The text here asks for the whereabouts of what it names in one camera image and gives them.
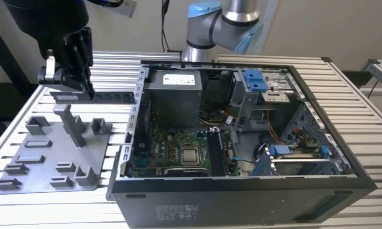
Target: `aluminum table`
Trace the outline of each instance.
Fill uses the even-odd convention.
[[[99,91],[133,90],[140,60],[179,60],[178,53],[95,52],[93,87]],[[294,65],[329,118],[335,125],[378,189],[322,224],[240,226],[251,228],[382,229],[382,114],[362,95],[334,63],[321,58],[219,55],[220,62]],[[39,86],[28,103],[0,138],[0,177],[27,135],[24,127],[32,115],[60,121],[52,113],[55,101],[48,88]],[[95,191],[17,194],[0,196],[0,228],[128,228],[117,205],[107,202],[113,157],[124,141],[128,105],[72,105],[81,120],[103,117],[113,123],[101,180]]]

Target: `wall outlet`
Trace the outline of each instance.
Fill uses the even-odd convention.
[[[136,3],[137,2],[135,0],[124,0],[120,7],[108,8],[108,10],[115,11],[116,13],[120,13],[131,18],[135,12]]]

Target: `metal case frame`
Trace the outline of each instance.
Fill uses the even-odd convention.
[[[131,228],[273,225],[279,223],[322,222],[359,200],[377,186],[366,174],[347,144],[315,100],[295,68],[289,65],[228,63],[187,63],[142,61],[135,89],[139,109],[144,79],[150,68],[171,69],[190,66],[203,69],[286,68],[305,93],[337,145],[353,166],[355,177],[210,177],[210,178],[120,178],[123,161],[129,159],[136,115],[129,115],[125,144],[116,155],[109,190]],[[196,209],[190,219],[164,219],[166,211],[178,212],[184,206]]]

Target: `open computer tower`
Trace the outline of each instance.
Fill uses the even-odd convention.
[[[377,187],[293,66],[143,61],[107,198],[131,228],[322,222]]]

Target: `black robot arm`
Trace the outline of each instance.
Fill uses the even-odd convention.
[[[88,12],[84,0],[4,2],[20,30],[37,40],[41,56],[47,60],[47,66],[39,73],[39,83],[61,90],[51,93],[56,102],[133,103],[132,93],[108,94],[93,90],[89,80],[92,32],[85,27]]]

